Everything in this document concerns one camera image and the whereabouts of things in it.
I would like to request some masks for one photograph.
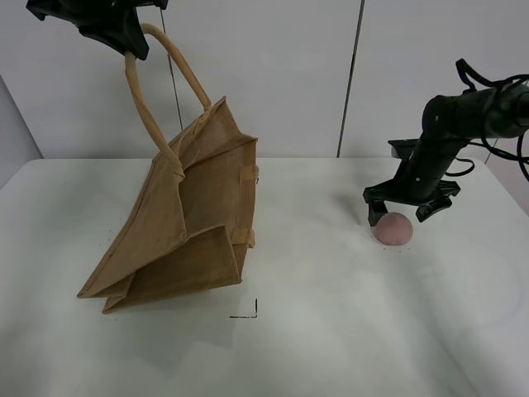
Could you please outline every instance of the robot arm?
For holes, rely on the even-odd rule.
[[[136,7],[167,8],[168,0],[29,0],[26,8],[41,21],[47,16],[72,22],[85,37],[120,54],[130,51],[145,60],[149,46],[140,28]]]
[[[457,66],[469,89],[458,97],[433,98],[424,109],[418,140],[389,142],[402,162],[391,180],[364,191],[371,226],[387,213],[384,201],[418,206],[419,222],[450,207],[450,196],[456,196],[460,187],[441,178],[462,148],[473,139],[514,138],[529,129],[529,88],[522,84],[523,76],[492,83],[463,60]],[[468,72],[493,87],[477,91]]]

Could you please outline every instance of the bag strap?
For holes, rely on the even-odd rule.
[[[182,54],[180,54],[179,49],[176,48],[176,45],[174,45],[174,43],[165,35],[165,33],[163,33],[156,26],[153,26],[149,23],[142,23],[141,30],[145,34],[153,36],[167,50],[169,56],[179,67],[184,78],[188,81],[189,85],[197,95],[198,100],[204,107],[204,113],[198,118],[196,127],[194,129],[194,133],[196,133],[197,130],[202,128],[204,122],[209,117],[209,113],[212,106],[211,101],[207,97],[206,92],[198,82],[188,63],[183,58]],[[162,134],[160,127],[158,126],[158,123],[156,122],[149,108],[145,104],[145,98],[143,97],[143,93],[141,92],[140,81],[138,79],[138,72],[136,69],[136,57],[131,52],[125,53],[125,75],[126,81],[129,83],[129,87],[131,89],[132,99],[134,100],[136,109],[140,114],[141,120],[143,121],[147,132],[149,132],[149,135],[152,140],[155,142],[155,144],[158,146],[166,160],[172,166],[173,172],[177,177],[177,181],[182,180],[184,177],[182,163],[180,162],[178,156],[169,147],[169,144],[165,140],[164,135]]]

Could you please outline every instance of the soft ball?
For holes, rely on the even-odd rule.
[[[373,228],[373,235],[386,246],[403,246],[412,239],[413,226],[401,213],[386,213]]]

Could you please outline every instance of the jute bag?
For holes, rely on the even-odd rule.
[[[107,298],[104,313],[239,284],[246,250],[254,245],[257,140],[239,131],[225,98],[211,105],[161,30],[141,28],[169,52],[204,113],[167,144],[145,105],[136,58],[126,54],[132,98],[160,153],[125,226],[78,293]]]

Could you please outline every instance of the table surface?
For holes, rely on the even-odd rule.
[[[386,247],[393,159],[259,159],[243,283],[101,314],[76,294],[149,160],[34,160],[0,190],[0,395],[528,395],[529,218],[483,164]],[[258,318],[230,318],[253,314]]]

